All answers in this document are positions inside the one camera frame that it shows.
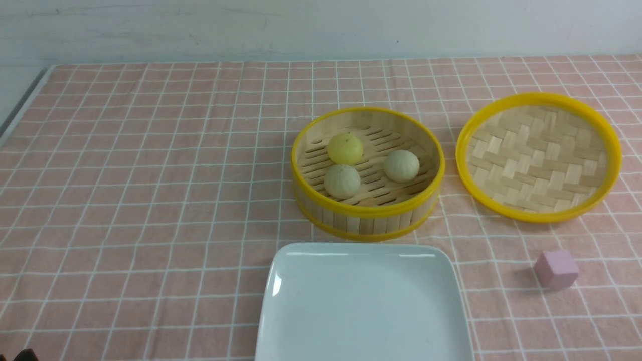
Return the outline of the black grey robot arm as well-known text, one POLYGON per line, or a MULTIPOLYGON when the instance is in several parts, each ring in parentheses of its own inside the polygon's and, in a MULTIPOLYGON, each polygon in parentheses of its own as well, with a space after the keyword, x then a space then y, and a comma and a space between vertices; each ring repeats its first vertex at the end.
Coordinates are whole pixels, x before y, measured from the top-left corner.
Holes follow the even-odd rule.
POLYGON ((24 349, 15 356, 13 361, 39 361, 32 349, 24 349))

